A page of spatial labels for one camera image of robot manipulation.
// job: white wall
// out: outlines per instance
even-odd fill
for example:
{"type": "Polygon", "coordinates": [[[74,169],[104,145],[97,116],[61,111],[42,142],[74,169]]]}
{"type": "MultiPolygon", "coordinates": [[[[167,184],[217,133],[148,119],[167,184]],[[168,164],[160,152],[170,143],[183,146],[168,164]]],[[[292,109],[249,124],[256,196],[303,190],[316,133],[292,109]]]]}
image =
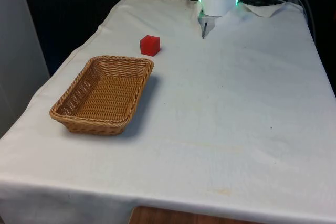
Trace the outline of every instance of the white wall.
{"type": "Polygon", "coordinates": [[[26,0],[0,0],[0,137],[48,78],[26,0]]]}

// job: wicker basket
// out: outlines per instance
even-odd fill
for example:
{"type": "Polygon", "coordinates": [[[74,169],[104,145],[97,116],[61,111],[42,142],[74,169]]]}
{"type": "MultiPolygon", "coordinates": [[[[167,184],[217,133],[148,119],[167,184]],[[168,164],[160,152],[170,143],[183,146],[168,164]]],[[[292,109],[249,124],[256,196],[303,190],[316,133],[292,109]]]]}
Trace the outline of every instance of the wicker basket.
{"type": "Polygon", "coordinates": [[[117,135],[132,120],[154,63],[142,58],[94,57],[51,108],[69,131],[117,135]]]}

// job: basket rim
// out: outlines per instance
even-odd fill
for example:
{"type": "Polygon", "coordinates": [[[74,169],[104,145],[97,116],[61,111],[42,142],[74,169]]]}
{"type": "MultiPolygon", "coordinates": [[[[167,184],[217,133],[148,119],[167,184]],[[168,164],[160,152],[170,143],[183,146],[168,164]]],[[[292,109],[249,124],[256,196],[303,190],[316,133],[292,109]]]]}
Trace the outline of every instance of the basket rim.
{"type": "Polygon", "coordinates": [[[58,122],[74,122],[77,121],[77,123],[83,123],[90,126],[110,126],[110,127],[122,127],[126,124],[128,124],[135,112],[135,109],[137,107],[138,101],[140,99],[140,91],[143,89],[143,86],[146,83],[146,80],[148,79],[150,73],[152,72],[152,69],[154,67],[154,62],[145,59],[145,58],[137,58],[137,57],[126,57],[126,56],[109,56],[109,55],[102,55],[102,56],[95,56],[92,57],[84,66],[84,68],[81,70],[81,72],[76,76],[74,81],[71,83],[71,85],[68,87],[68,89],[64,92],[64,94],[57,100],[57,102],[52,106],[50,109],[50,116],[51,118],[57,120],[58,122]],[[143,80],[141,84],[139,85],[139,88],[137,89],[135,93],[135,99],[133,99],[132,106],[129,110],[129,112],[126,114],[126,116],[123,119],[120,120],[102,120],[102,119],[91,119],[91,118],[81,118],[77,116],[72,115],[62,115],[60,113],[57,113],[57,110],[62,106],[62,104],[65,102],[65,100],[70,96],[72,90],[77,86],[78,81],[82,78],[82,76],[87,72],[87,70],[90,68],[92,63],[99,59],[110,59],[110,60],[117,60],[122,59],[125,61],[142,61],[146,62],[148,64],[146,72],[143,76],[143,80]]]}

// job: red cube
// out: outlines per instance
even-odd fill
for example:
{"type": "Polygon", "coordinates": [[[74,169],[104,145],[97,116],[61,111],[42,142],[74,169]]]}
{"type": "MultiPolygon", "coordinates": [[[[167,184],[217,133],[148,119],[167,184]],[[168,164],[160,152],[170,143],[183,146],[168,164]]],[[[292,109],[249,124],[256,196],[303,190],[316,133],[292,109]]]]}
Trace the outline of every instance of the red cube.
{"type": "Polygon", "coordinates": [[[160,51],[160,38],[147,35],[140,40],[141,54],[155,56],[160,51]]]}

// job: white tablecloth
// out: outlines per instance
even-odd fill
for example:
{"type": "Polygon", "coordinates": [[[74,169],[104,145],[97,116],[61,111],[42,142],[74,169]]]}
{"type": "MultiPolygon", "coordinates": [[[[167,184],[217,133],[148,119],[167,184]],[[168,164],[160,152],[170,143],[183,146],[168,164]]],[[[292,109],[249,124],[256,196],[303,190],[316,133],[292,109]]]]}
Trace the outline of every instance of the white tablecloth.
{"type": "Polygon", "coordinates": [[[126,223],[147,205],[264,223],[336,223],[336,100],[303,14],[236,7],[202,40],[186,0],[122,0],[0,140],[7,224],[126,223]],[[162,50],[119,136],[49,110],[97,55],[162,50]]]}

